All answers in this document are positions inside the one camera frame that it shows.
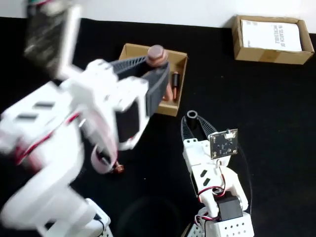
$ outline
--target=robotic arm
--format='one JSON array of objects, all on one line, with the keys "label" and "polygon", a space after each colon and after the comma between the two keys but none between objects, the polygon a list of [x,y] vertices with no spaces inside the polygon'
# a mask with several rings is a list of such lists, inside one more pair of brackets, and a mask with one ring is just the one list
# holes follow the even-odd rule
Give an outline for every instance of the robotic arm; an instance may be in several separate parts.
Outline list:
[{"label": "robotic arm", "polygon": [[[4,205],[7,228],[37,230],[43,237],[97,237],[109,229],[107,214],[69,184],[84,152],[80,137],[95,145],[99,173],[113,169],[118,150],[132,149],[165,93],[169,64],[152,68],[146,56],[108,63],[98,59],[81,70],[71,64],[80,10],[51,1],[30,23],[25,56],[53,78],[1,115],[0,150],[34,176]],[[53,223],[48,229],[47,223]]]},{"label": "robotic arm", "polygon": [[251,217],[245,212],[248,200],[237,174],[227,167],[237,153],[237,129],[217,132],[196,111],[188,111],[181,135],[196,196],[205,205],[188,236],[201,229],[204,237],[253,237]]}]

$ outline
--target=cardboard box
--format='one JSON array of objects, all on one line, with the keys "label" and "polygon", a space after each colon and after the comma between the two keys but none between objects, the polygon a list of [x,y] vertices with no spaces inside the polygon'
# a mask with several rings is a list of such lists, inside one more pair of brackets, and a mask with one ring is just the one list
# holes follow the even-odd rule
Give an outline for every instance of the cardboard box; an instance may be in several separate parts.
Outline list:
[{"label": "cardboard box", "polygon": [[[302,45],[301,52],[271,50],[262,48],[243,47],[241,20],[260,21],[260,22],[281,22],[297,24],[300,32]],[[232,28],[234,53],[236,60],[286,63],[286,64],[304,64],[314,54],[314,48],[310,35],[303,20],[286,17],[260,17],[260,16],[236,16]]]},{"label": "cardboard box", "polygon": [[[147,51],[149,49],[149,46],[143,46],[143,45],[137,45],[137,44],[131,44],[126,43],[123,47],[122,53],[120,54],[119,59],[127,59],[127,58],[134,58],[138,56],[144,56],[147,55]],[[163,115],[170,115],[170,116],[177,116],[180,101],[181,101],[181,95],[182,95],[182,88],[184,84],[184,76],[186,72],[187,67],[187,61],[188,61],[188,55],[186,53],[167,50],[169,57],[169,63],[170,63],[170,79],[171,75],[174,71],[178,71],[180,73],[180,89],[178,92],[178,100],[176,102],[173,101],[162,101],[159,104],[159,107],[156,111],[158,114]]]}]

